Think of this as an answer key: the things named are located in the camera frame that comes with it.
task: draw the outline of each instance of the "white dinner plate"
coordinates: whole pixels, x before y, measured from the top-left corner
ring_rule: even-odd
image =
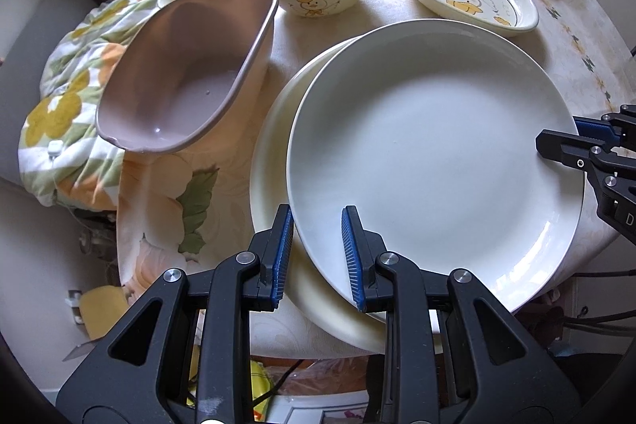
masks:
[[[304,93],[332,56],[353,40],[341,42],[307,63],[271,106],[254,147],[250,170],[249,205],[254,231],[270,228],[279,204],[288,203],[287,143]],[[327,283],[307,257],[297,234],[292,243],[285,296],[307,318],[336,338],[363,350],[384,353],[384,323],[358,312]]]
[[[340,218],[355,205],[389,250],[468,268],[516,310],[559,266],[583,202],[583,173],[538,156],[544,128],[576,133],[504,38],[441,19],[367,33],[320,71],[293,124],[287,189],[307,254],[352,302]]]

